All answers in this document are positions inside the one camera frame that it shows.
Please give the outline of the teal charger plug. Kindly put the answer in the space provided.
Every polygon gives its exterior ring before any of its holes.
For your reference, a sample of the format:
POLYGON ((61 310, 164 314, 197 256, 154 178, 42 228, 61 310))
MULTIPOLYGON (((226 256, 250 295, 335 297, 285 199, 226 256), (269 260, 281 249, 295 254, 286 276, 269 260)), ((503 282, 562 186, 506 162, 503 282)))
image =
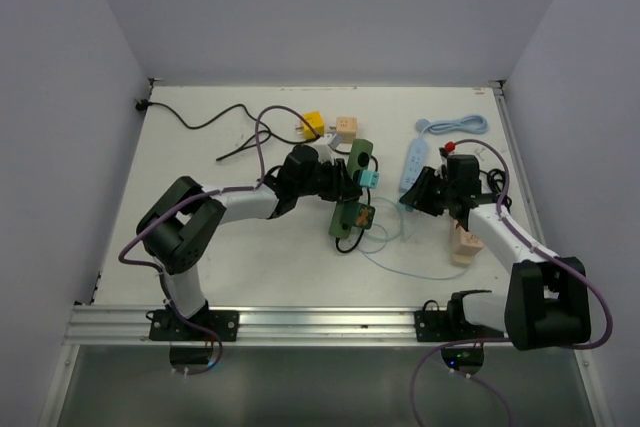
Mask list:
POLYGON ((354 173, 354 181, 364 189, 376 189, 379 182, 379 173, 374 170, 360 169, 354 173))

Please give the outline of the green power strip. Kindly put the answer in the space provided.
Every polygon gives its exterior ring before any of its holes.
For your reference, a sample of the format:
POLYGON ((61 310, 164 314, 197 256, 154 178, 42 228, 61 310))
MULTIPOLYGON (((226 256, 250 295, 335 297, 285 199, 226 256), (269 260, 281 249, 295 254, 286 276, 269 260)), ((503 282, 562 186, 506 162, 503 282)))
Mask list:
POLYGON ((333 211, 328 233, 337 239, 346 239, 354 228, 371 228, 375 209, 360 201, 364 188, 359 183, 360 172, 369 165, 373 144, 357 138, 349 153, 344 174, 344 188, 333 211))

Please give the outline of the beige dragon cube adapter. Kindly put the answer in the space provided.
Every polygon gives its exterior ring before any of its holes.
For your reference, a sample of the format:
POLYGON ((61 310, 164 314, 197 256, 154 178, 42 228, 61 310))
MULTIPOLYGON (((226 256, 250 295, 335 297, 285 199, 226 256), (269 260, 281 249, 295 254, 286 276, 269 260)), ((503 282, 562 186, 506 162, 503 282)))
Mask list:
POLYGON ((343 144, 352 144, 358 133, 358 120, 356 117, 340 116, 336 118, 335 134, 343 144))

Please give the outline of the yellow cube socket adapter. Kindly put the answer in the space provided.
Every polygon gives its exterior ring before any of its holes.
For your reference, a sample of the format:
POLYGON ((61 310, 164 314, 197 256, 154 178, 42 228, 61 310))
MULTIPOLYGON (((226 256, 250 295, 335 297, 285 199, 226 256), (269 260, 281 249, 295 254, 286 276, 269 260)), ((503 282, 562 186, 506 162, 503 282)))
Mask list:
POLYGON ((302 115, 295 131, 306 141, 313 141, 325 135, 325 121, 319 111, 311 111, 302 115))

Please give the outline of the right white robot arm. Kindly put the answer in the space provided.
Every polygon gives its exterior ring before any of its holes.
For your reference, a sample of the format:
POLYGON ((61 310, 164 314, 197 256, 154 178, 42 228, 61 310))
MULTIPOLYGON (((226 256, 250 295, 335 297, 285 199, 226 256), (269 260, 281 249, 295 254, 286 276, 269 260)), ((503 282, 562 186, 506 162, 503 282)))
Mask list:
POLYGON ((451 336, 468 339, 484 327, 506 334, 521 351, 590 339, 583 264, 538 244, 515 223, 501 197, 483 191, 474 156, 452 155, 440 169, 423 168, 400 202, 431 216, 448 214, 477 237, 509 275, 503 294, 487 289, 452 294, 445 316, 451 336))

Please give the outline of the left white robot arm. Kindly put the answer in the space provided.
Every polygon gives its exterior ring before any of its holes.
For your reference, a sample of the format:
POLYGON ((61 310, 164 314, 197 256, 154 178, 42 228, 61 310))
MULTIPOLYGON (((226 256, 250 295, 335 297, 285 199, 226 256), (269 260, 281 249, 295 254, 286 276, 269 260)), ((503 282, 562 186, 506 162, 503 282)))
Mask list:
POLYGON ((264 173, 253 186, 205 189, 189 176, 177 179, 145 214, 135 242, 153 258, 162 290, 175 314, 172 326, 185 339, 201 337, 208 326, 197 263, 221 225, 270 220, 290 212, 301 197, 317 196, 340 210, 363 193, 357 172, 369 166, 373 144, 354 142, 349 157, 321 155, 321 148, 299 145, 283 164, 264 173))

